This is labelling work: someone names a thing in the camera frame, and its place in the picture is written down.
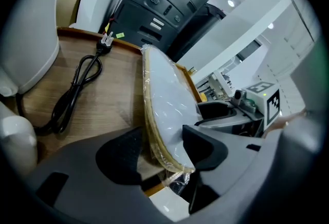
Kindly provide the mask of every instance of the cardboard box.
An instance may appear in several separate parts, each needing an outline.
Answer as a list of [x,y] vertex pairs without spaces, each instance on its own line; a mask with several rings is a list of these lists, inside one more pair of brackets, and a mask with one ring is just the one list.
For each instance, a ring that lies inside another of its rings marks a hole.
[[77,21],[80,0],[57,0],[56,25],[68,27]]

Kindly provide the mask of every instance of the clear plastic packaging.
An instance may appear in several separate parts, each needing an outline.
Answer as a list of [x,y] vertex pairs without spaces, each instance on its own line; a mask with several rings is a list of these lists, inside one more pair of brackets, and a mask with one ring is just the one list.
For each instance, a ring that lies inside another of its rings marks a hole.
[[145,122],[152,153],[166,170],[192,173],[195,168],[183,147],[182,126],[202,119],[197,104],[182,74],[164,53],[144,45],[142,54]]

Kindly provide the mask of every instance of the ceiling light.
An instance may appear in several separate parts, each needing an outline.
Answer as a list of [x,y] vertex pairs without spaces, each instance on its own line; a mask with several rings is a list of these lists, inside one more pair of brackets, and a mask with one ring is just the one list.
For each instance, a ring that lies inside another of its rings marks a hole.
[[229,0],[227,3],[230,5],[230,7],[234,7],[235,6],[234,5],[234,2],[232,0]]

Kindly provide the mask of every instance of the white floor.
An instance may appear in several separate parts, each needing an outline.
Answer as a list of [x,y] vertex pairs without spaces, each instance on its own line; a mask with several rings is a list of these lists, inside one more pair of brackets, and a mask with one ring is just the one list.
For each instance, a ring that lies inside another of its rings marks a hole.
[[170,188],[164,188],[150,197],[155,207],[173,222],[189,217],[189,204]]

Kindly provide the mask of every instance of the white pillar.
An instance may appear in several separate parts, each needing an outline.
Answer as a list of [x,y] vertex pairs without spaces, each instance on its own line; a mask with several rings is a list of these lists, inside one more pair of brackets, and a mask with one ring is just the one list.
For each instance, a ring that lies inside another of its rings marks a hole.
[[290,3],[290,0],[243,1],[178,63],[197,69],[192,80],[199,82],[256,39]]

